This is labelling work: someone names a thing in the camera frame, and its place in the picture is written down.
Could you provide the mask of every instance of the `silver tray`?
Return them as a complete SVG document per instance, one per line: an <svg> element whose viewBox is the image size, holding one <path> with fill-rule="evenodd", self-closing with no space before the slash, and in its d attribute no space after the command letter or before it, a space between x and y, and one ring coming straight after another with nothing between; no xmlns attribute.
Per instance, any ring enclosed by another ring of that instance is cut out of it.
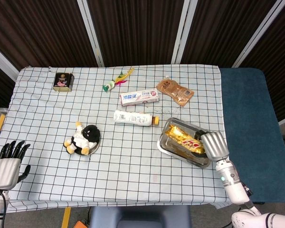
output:
<svg viewBox="0 0 285 228"><path fill-rule="evenodd" d="M197 153L192 153L191 151L187 150L185 147L179 145L173 139L166 136L165 132L169 129L170 124L181 128L186 133L191 135L193 138L195 137L196 132L200 130L207 132L207 130L203 128L184 122L180 119L169 118L157 142L158 149L161 152L166 153L174 158L178 158L184 162L188 162L190 164L196 165L201 168L208 167L210 165L210 160L207 158L206 154L200 155Z"/></svg>

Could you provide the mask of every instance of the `colorful toy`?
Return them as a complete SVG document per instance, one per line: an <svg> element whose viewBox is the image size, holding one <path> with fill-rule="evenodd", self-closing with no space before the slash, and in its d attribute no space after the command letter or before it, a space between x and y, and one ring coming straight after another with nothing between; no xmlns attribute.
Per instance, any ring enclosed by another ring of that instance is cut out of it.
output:
<svg viewBox="0 0 285 228"><path fill-rule="evenodd" d="M95 125L83 128L80 122L76 122L76 132L70 139L66 139L64 147L69 154L89 155L93 153L99 144L100 132Z"/></svg>
<svg viewBox="0 0 285 228"><path fill-rule="evenodd" d="M134 71L134 68L131 68L128 70L128 72L124 75L123 72L120 73L120 75L115 79L110 81L108 84L103 85L103 89L107 92L111 89L113 89L116 85L120 85L121 83L125 83L127 80L125 80L132 72Z"/></svg>

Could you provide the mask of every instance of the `white bottle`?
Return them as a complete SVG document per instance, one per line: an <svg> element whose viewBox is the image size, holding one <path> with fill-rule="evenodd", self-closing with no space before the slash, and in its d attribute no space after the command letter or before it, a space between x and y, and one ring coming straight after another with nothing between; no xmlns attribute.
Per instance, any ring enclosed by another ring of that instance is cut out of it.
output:
<svg viewBox="0 0 285 228"><path fill-rule="evenodd" d="M158 116L152 116L147 113L130 113L116 110L114 112L114 121L117 123L137 124L140 126L158 125Z"/></svg>

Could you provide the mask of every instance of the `orange object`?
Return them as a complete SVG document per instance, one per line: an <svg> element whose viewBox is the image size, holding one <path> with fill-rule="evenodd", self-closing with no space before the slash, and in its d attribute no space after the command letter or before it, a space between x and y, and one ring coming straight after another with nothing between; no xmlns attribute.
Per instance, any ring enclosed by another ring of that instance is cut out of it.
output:
<svg viewBox="0 0 285 228"><path fill-rule="evenodd" d="M71 208L70 207L66 207L65 208L65 213L64 213L63 219L62 219L61 228L67 228L68 221L70 219L70 214L71 214Z"/></svg>
<svg viewBox="0 0 285 228"><path fill-rule="evenodd" d="M78 221L74 228L87 228L85 224L83 224L81 221Z"/></svg>
<svg viewBox="0 0 285 228"><path fill-rule="evenodd" d="M192 90L182 87L176 81L170 79L163 79L156 87L162 93L172 97L173 100L182 107L185 106L194 95Z"/></svg>
<svg viewBox="0 0 285 228"><path fill-rule="evenodd" d="M0 116L0 131L1 131L1 128L3 126L4 118L5 118L5 115L1 114L1 116Z"/></svg>

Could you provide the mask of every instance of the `yellow wrapper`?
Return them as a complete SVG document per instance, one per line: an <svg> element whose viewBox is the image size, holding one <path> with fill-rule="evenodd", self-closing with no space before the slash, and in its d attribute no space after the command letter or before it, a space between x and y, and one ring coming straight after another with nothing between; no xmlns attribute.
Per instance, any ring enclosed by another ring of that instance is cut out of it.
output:
<svg viewBox="0 0 285 228"><path fill-rule="evenodd" d="M204 146L199 140L192 138L177 126L170 125L165 134L191 152L205 153Z"/></svg>

